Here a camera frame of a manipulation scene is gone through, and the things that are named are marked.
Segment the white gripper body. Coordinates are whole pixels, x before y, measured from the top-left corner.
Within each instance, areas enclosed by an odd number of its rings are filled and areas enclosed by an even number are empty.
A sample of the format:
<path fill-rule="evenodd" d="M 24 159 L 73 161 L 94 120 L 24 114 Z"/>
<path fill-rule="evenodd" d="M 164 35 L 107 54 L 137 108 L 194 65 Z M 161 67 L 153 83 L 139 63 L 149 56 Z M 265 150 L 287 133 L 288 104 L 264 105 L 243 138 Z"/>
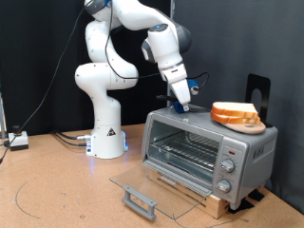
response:
<path fill-rule="evenodd" d="M 191 101 L 187 84 L 187 72 L 184 64 L 162 69 L 161 76 L 171 86 L 178 101 L 182 105 L 188 104 Z"/>

